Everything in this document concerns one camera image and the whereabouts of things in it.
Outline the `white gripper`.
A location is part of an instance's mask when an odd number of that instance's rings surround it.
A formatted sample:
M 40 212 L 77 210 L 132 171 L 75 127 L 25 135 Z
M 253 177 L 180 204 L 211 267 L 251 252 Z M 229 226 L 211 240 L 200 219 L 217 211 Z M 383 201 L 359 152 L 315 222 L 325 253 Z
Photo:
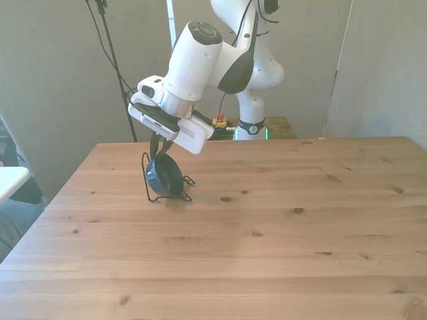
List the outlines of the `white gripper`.
M 149 142 L 150 157 L 155 157 L 158 152 L 160 136 L 163 138 L 158 155 L 165 155 L 172 142 L 197 155 L 214 133 L 209 119 L 198 111 L 194 111 L 189 118 L 178 119 L 164 112 L 142 93 L 132 95 L 128 111 L 134 119 L 153 131 Z

